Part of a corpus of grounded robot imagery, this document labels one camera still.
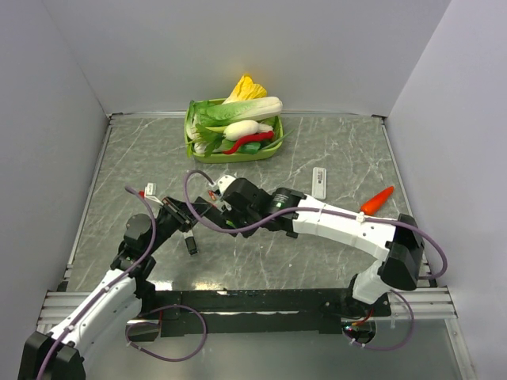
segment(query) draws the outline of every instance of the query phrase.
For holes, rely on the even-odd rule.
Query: green basket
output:
[[[214,99],[209,101],[210,103],[221,105],[225,99]],[[183,133],[185,134],[185,144],[190,143],[189,137],[186,133],[186,126],[192,123],[190,120],[189,109],[187,109],[187,114],[185,116],[185,125],[183,127]],[[273,126],[273,131],[275,132],[275,139],[279,139],[284,135],[284,129],[282,128],[282,120],[279,116],[276,117],[275,125]],[[205,157],[204,154],[192,152],[193,157],[205,164],[227,164],[230,162],[247,162],[247,161],[256,161],[256,160],[264,160],[265,158],[270,158],[273,156],[278,149],[282,146],[282,141],[277,143],[275,146],[268,149],[261,149],[256,154],[245,154],[245,153],[233,153],[233,154],[222,154],[222,153],[213,153],[209,157]]]

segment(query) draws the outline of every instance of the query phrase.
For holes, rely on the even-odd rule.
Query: carrot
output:
[[[361,206],[361,211],[363,211],[366,215],[374,215],[383,206],[383,204],[387,202],[387,199],[391,196],[394,190],[394,186],[390,186],[385,190],[382,190],[368,202],[364,203],[363,206]]]

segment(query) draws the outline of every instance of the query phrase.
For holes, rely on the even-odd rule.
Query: marble surface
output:
[[[396,218],[407,212],[381,120],[365,116],[283,117],[295,129],[270,159],[228,165],[205,165],[187,158],[183,119],[122,118],[112,126],[85,225],[78,243],[69,291],[91,291],[108,270],[128,218],[144,212],[124,186],[157,184],[160,196],[182,200],[187,169],[205,170],[213,178],[225,173],[246,177],[272,192],[280,186],[311,193],[315,166],[327,168],[326,202],[352,211],[385,187],[395,192],[377,214]],[[190,196],[205,196],[204,181],[194,178]],[[347,287],[351,277],[373,258],[324,238],[259,230],[245,239],[194,229],[199,254],[190,256],[181,234],[154,255],[149,278],[163,289],[283,289]]]

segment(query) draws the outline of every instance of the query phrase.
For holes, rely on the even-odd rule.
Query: cable tie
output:
[[[326,203],[323,203],[322,206],[320,207],[320,210],[318,211],[318,214],[317,214],[317,221],[315,222],[315,232],[314,234],[318,236],[318,223],[320,222],[320,217],[322,216],[322,210],[324,210],[324,207],[327,206]]]
[[[322,210],[324,210],[325,206],[327,206],[327,203],[323,203],[322,207],[320,207],[320,210],[318,211],[317,222],[320,222],[320,217],[322,216]]]

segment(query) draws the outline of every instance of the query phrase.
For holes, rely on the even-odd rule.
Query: white robotic arm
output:
[[[329,305],[329,302],[323,300],[333,298],[339,310],[362,310],[364,312],[370,310],[372,305],[392,288],[410,291],[417,286],[423,245],[421,238],[412,231],[388,223],[366,222],[362,213],[357,214],[327,205],[291,189],[278,188],[273,194],[268,194],[244,178],[233,176],[219,178],[215,194],[223,203],[221,209],[212,205],[205,206],[207,203],[202,198],[197,200],[194,207],[200,207],[200,215],[212,220],[222,228],[231,228],[229,226],[231,222],[236,227],[248,226],[267,215],[272,215],[288,207],[317,209],[320,212],[295,211],[291,214],[281,215],[267,222],[263,227],[271,231],[283,230],[293,237],[297,237],[298,234],[321,236],[358,248],[376,258],[370,268],[353,278],[349,289],[329,289],[312,293],[308,300],[301,302],[299,299],[303,296],[300,293],[294,295],[292,292],[295,291],[273,291],[273,299],[276,301],[271,310],[283,310],[282,306],[281,309],[277,309],[276,303],[278,300],[283,303],[289,297],[290,302],[285,307],[295,307],[296,311],[302,310],[302,313],[296,313],[302,316],[308,311],[314,313],[318,310],[318,305],[323,303]],[[182,202],[164,198],[162,202],[157,203],[157,206],[160,207],[160,210],[156,218],[157,232],[151,253],[177,230],[188,233],[196,224],[196,220]],[[349,218],[330,215],[328,211],[349,215]],[[400,218],[404,218],[404,222],[415,225],[415,221],[407,215],[402,215]],[[27,340],[18,380],[31,380],[36,377],[41,360],[48,354],[50,344],[54,344],[62,335],[65,335],[66,329],[69,329],[70,332],[67,332],[64,339],[60,341],[59,349],[51,358],[51,366],[47,369],[49,375],[46,378],[58,379],[61,378],[62,373],[70,372],[72,375],[69,378],[76,380],[86,378],[86,372],[92,365],[93,357],[104,350],[108,342],[125,328],[128,321],[138,316],[141,310],[151,309],[150,304],[155,290],[154,286],[146,281],[154,267],[154,260],[151,256],[114,287],[107,288],[107,291],[91,307],[89,305],[90,300],[98,292],[120,276],[146,250],[152,233],[151,220],[146,215],[136,215],[129,220],[127,226],[124,242],[120,245],[119,253],[112,263],[111,270],[106,273],[104,279],[90,296],[72,315],[54,327],[48,335],[35,332]],[[243,235],[248,237],[254,232],[255,229],[246,234],[243,233]],[[195,244],[192,250],[189,248],[189,252],[191,254],[196,252]],[[341,292],[338,299],[335,291]],[[227,308],[228,304],[226,305],[224,302],[233,300],[234,303],[234,299],[228,298],[228,296],[236,296],[240,293],[245,293],[246,299],[253,299],[252,307],[256,305],[255,299],[252,298],[252,294],[247,293],[248,291],[234,291],[234,294],[230,291],[201,291],[200,295],[195,297],[196,292],[199,291],[194,291],[194,294],[189,297],[192,302],[199,301],[203,295],[209,296],[210,299],[216,300],[220,304],[220,310]],[[272,296],[271,291],[262,292],[264,296],[266,294],[269,297]],[[206,301],[204,304],[206,306],[202,306],[201,309],[210,308],[210,302]],[[70,322],[83,310],[86,312],[80,321],[69,326]]]

